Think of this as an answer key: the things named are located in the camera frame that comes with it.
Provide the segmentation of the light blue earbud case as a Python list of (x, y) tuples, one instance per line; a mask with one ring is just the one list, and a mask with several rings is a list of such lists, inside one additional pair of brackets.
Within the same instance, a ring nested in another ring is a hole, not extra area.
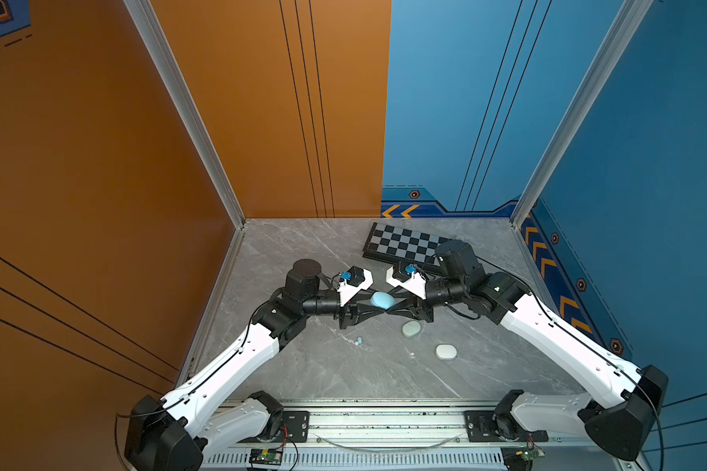
[(394, 296), (388, 294), (388, 292), (375, 292), (370, 298), (370, 304), (374, 307), (388, 310), (397, 304)]

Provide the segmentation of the white earbud case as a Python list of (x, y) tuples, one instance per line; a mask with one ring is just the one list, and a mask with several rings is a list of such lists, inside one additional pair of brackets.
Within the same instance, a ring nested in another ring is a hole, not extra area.
[(408, 321), (406, 324), (402, 325), (402, 335), (411, 339), (416, 337), (422, 331), (422, 323), (418, 321)]
[(437, 345), (435, 349), (435, 355), (440, 360), (450, 361), (458, 356), (458, 350), (455, 345), (448, 345), (447, 343), (443, 343), (443, 345)]

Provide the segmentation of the white earbud case front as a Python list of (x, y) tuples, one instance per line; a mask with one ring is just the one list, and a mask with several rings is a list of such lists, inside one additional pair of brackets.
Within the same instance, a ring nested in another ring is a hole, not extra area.
[(443, 345), (437, 345), (435, 349), (435, 355), (440, 360), (450, 361), (458, 356), (458, 350), (455, 345), (448, 345), (447, 343), (443, 343)]

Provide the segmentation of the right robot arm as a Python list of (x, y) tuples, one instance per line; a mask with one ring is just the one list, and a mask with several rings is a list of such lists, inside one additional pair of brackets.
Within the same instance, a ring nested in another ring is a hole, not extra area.
[(635, 461), (653, 429), (667, 391), (667, 375), (654, 365), (638, 367), (607, 351), (548, 308), (514, 275), (484, 270), (473, 248), (448, 241), (436, 251), (440, 277), (427, 280), (412, 264), (398, 263), (386, 280), (414, 296), (418, 313), (462, 303), (528, 341), (583, 389), (573, 396), (540, 396), (512, 390), (493, 412), (495, 432), (506, 441), (529, 433), (587, 437), (624, 461)]

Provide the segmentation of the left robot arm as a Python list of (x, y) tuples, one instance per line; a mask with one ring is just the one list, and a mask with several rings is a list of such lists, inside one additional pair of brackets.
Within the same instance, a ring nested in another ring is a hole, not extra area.
[(264, 363), (304, 331), (308, 317), (330, 315), (355, 325), (396, 305), (387, 292), (373, 292), (369, 270), (353, 266), (331, 282), (312, 259), (294, 263), (277, 288), (249, 317), (247, 327), (216, 359), (157, 400), (145, 396), (126, 415), (125, 442), (116, 445), (123, 465), (135, 470), (198, 470), (204, 459), (245, 439), (273, 439), (283, 406), (267, 392), (239, 406), (219, 407)]

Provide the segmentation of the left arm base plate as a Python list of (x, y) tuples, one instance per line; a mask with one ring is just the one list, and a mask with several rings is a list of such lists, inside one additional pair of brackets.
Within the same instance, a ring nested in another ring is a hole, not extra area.
[(310, 413), (305, 410), (284, 410), (271, 415), (268, 424), (258, 437), (244, 439), (241, 444), (279, 444), (291, 439), (296, 444), (308, 440)]

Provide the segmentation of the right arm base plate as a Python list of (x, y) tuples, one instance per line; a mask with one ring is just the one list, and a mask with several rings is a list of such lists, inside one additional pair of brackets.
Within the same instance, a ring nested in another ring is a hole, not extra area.
[(467, 437), (471, 443), (521, 443), (531, 439), (546, 443), (546, 431), (528, 432), (510, 414), (496, 414), (490, 410), (468, 410), (463, 413)]

